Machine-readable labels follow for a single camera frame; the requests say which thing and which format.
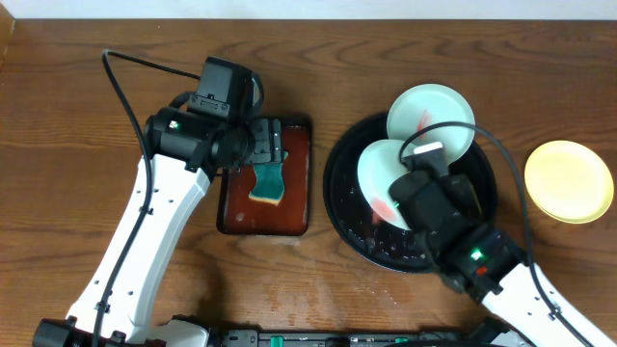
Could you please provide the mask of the pale green plate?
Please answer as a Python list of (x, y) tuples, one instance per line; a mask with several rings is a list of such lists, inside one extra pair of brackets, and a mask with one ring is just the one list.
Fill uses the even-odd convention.
[[(429, 125), (448, 121), (475, 124), (475, 117), (468, 102), (455, 90), (439, 84), (423, 84), (397, 97), (389, 109), (386, 130), (389, 139), (404, 141)], [(467, 152), (473, 137), (472, 129), (448, 126), (428, 131), (412, 144), (441, 142), (451, 164)]]
[(385, 139), (368, 145), (358, 161), (358, 182), (362, 195), (383, 221), (408, 230), (409, 227), (389, 196), (390, 185), (408, 169), (399, 161), (403, 140)]

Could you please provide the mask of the green yellow sponge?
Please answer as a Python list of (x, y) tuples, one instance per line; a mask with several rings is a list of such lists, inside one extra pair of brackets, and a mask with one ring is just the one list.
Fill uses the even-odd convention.
[(250, 200), (278, 205), (284, 195), (282, 163), (257, 164), (254, 166), (255, 187)]

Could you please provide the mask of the yellow plate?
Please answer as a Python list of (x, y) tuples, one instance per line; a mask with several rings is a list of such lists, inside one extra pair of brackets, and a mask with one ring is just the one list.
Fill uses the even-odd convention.
[(604, 160), (589, 147), (572, 141), (555, 140), (535, 148), (523, 175), (536, 206), (568, 224), (599, 219), (615, 196), (613, 177)]

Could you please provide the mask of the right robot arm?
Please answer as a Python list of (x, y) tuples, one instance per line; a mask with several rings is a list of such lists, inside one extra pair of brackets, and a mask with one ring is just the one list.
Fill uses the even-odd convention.
[(429, 267), (457, 293), (499, 317), (535, 346), (611, 346), (525, 252), (482, 211), (465, 174), (406, 157), (389, 194)]

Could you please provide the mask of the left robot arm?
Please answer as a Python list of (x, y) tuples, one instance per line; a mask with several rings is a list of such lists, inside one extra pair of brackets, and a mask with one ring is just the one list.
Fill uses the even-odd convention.
[(195, 92), (178, 95), (144, 125), (110, 79), (142, 150), (136, 181), (92, 280), (65, 319), (40, 321), (34, 345), (207, 345), (208, 329), (192, 318), (152, 325), (161, 280), (217, 172), (282, 162), (282, 126), (260, 114), (256, 72), (209, 57), (196, 78)]

